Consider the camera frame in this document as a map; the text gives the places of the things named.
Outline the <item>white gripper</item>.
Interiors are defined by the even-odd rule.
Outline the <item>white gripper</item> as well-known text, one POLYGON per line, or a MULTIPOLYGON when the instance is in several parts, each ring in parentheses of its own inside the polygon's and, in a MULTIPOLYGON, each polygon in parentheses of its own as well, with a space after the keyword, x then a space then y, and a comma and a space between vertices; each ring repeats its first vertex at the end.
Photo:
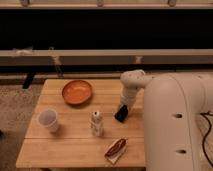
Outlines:
POLYGON ((120 94, 120 104, 119 107, 123 107, 124 105, 127 106, 128 111, 131 111, 132 107, 136 102, 136 89, 130 89, 124 87, 120 94))

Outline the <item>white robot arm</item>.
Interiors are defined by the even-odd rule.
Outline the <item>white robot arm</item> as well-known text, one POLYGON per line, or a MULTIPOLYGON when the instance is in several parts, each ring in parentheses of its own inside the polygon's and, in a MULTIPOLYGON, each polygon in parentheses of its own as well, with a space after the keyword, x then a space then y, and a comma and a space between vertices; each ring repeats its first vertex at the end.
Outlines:
POLYGON ((146 171, 201 171, 196 117, 213 112, 213 74, 133 70, 120 80, 121 105, 132 107, 137 93, 144 91, 146 171))

